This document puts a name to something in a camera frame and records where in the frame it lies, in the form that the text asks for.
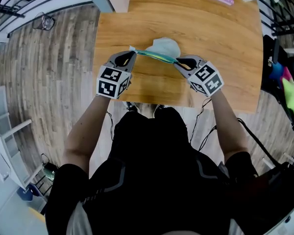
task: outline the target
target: floor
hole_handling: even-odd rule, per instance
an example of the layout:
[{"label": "floor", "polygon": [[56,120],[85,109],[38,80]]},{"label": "floor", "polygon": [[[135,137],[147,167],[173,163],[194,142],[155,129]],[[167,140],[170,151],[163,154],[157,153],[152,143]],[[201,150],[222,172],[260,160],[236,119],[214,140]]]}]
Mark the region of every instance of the floor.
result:
[{"label": "floor", "polygon": [[[45,154],[60,165],[64,139],[92,99],[92,63],[99,12],[93,5],[53,14],[51,31],[33,30],[28,24],[13,32],[8,44],[0,48],[0,85],[6,86],[12,125],[31,118],[33,123],[16,135],[19,149],[29,171],[41,163]],[[143,115],[152,117],[154,105],[140,104]],[[200,109],[176,107],[189,132],[193,131]],[[116,124],[126,112],[122,102],[111,102],[108,111]],[[294,132],[283,109],[275,99],[261,92],[255,114],[238,114],[280,162],[283,152],[294,155]],[[195,129],[192,145],[198,149],[214,126],[213,111],[205,110]],[[91,174],[107,158],[111,120],[107,115],[95,153]],[[257,171],[267,170],[265,157],[249,137],[249,151]],[[223,160],[217,133],[210,135],[203,153],[217,164]],[[42,189],[49,185],[44,181]]]}]

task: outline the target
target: wooden table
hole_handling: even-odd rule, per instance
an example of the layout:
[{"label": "wooden table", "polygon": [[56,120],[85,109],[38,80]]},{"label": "wooden table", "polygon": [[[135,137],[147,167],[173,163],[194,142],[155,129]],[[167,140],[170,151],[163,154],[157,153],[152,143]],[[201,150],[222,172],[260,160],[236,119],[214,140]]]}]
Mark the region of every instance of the wooden table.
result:
[{"label": "wooden table", "polygon": [[[145,49],[155,38],[177,41],[182,55],[211,61],[220,71],[223,91],[234,110],[254,112],[260,93],[263,41],[256,1],[234,0],[228,6],[216,0],[130,0],[128,13],[101,14],[93,66],[94,93],[100,65],[110,55]],[[173,67],[138,56],[132,84],[120,100],[198,107],[205,98],[190,89]]]}]

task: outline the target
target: cable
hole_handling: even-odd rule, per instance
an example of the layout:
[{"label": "cable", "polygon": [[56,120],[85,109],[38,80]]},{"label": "cable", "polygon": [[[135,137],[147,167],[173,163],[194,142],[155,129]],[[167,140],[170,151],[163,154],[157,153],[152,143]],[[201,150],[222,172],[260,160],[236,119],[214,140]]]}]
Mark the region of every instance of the cable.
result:
[{"label": "cable", "polygon": [[[43,156],[45,156],[45,157],[48,159],[48,162],[47,162],[47,163],[44,163]],[[48,164],[48,163],[50,163],[50,159],[47,157],[47,155],[46,155],[45,153],[42,153],[42,154],[40,155],[40,157],[41,157],[41,161],[43,162],[43,164]]]},{"label": "cable", "polygon": [[214,130],[216,130],[216,129],[217,129],[217,126],[215,125],[215,126],[210,130],[210,132],[208,133],[208,135],[204,138],[204,140],[201,142],[198,151],[200,151],[200,150],[205,146],[205,144],[206,144],[206,142],[207,142],[207,140],[208,140],[208,137],[209,137],[210,133],[212,133],[212,132],[213,132]]},{"label": "cable", "polygon": [[[275,165],[275,166],[279,166],[281,165],[277,160],[275,160],[273,158],[273,156],[270,155],[270,153],[267,151],[267,149],[264,147],[264,145],[260,142],[260,140],[255,136],[255,134],[252,133],[252,131],[247,127],[247,125],[245,124],[245,122],[241,119],[241,118],[237,118],[238,122],[241,123],[241,125],[245,128],[245,130],[251,135],[251,137],[256,141],[256,143],[259,145],[259,147],[263,150],[263,152],[268,156],[268,158],[272,161],[272,163]],[[199,147],[199,150],[200,151],[204,145],[206,144],[207,140],[208,140],[208,137],[209,135],[217,129],[217,126],[215,125],[211,130],[210,132],[208,133],[208,135],[204,138],[204,140],[201,142],[201,145]]]},{"label": "cable", "polygon": [[109,115],[109,117],[111,119],[110,135],[111,135],[111,140],[113,141],[113,120],[112,120],[112,114],[109,113],[108,111],[106,113]]},{"label": "cable", "polygon": [[204,112],[204,107],[211,101],[211,98],[206,98],[203,103],[202,103],[202,106],[201,106],[201,111],[200,113],[196,116],[196,122],[195,122],[195,125],[194,125],[194,129],[193,129],[193,132],[192,132],[192,135],[191,135],[191,139],[190,139],[190,144],[192,144],[192,139],[193,139],[193,136],[194,136],[194,132],[195,132],[195,128],[196,128],[196,125],[200,119],[200,115]]},{"label": "cable", "polygon": [[268,156],[268,158],[272,161],[272,163],[275,166],[279,166],[280,163],[273,158],[273,156],[270,155],[270,153],[267,151],[267,149],[264,147],[264,145],[260,142],[260,140],[252,133],[252,131],[246,126],[245,122],[241,120],[240,118],[237,118],[237,120],[241,123],[242,126],[244,126],[245,130],[251,135],[251,137],[256,141],[256,143],[260,146],[260,148],[264,151],[264,153]]}]

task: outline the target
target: sneaker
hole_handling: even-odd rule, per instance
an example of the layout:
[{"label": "sneaker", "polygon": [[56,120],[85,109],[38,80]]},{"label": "sneaker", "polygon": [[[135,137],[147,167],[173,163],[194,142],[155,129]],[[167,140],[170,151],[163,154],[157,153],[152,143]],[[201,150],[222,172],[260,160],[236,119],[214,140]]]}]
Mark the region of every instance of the sneaker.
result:
[{"label": "sneaker", "polygon": [[134,111],[137,113],[140,113],[141,111],[139,110],[139,108],[136,106],[135,103],[133,102],[123,102],[123,104],[125,105],[126,109],[130,112],[130,111]]},{"label": "sneaker", "polygon": [[162,109],[164,109],[165,108],[165,106],[163,105],[163,104],[158,104],[157,106],[156,106],[156,109],[154,110],[154,112],[153,112],[153,118],[155,118],[155,112],[156,112],[156,110],[162,110]]}]

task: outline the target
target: cloth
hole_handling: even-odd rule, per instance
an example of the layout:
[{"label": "cloth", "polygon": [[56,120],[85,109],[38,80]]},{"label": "cloth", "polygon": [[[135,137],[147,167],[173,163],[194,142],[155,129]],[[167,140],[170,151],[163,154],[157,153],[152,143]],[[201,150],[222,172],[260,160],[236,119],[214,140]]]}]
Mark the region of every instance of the cloth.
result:
[{"label": "cloth", "polygon": [[294,80],[289,69],[280,63],[272,64],[270,79],[274,79],[283,90],[287,107],[294,113]]},{"label": "cloth", "polygon": [[[240,184],[255,173],[249,154],[242,153],[241,160],[234,159],[238,153],[226,163],[230,177],[244,168]],[[90,180],[75,165],[59,168],[47,203],[47,229],[50,235],[79,234],[68,223],[81,203],[96,235],[228,234],[233,204],[225,193],[237,183],[191,147],[175,109],[159,109],[152,119],[128,112],[115,127],[108,160]]]},{"label": "cloth", "polygon": [[93,235],[87,213],[78,202],[68,223],[66,235]]},{"label": "cloth", "polygon": [[178,63],[176,58],[181,55],[181,50],[177,42],[167,37],[154,39],[152,46],[146,50],[138,50],[132,46],[129,47],[129,50],[169,64]]}]

